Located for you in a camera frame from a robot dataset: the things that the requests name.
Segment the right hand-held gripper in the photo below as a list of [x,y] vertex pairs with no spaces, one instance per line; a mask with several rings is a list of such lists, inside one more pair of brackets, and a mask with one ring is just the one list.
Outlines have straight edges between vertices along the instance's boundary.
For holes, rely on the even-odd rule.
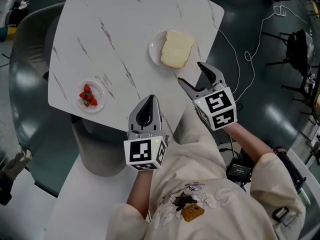
[[225,84],[223,73],[206,62],[197,62],[211,89],[195,88],[184,78],[177,81],[192,100],[197,115],[213,131],[222,129],[237,121],[236,104],[231,89]]

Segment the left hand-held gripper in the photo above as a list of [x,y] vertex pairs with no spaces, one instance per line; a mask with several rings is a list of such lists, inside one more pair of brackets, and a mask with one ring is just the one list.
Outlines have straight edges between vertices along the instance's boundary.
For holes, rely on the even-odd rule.
[[128,166],[138,171],[161,168],[168,145],[155,95],[141,100],[130,113],[127,140],[123,145]]

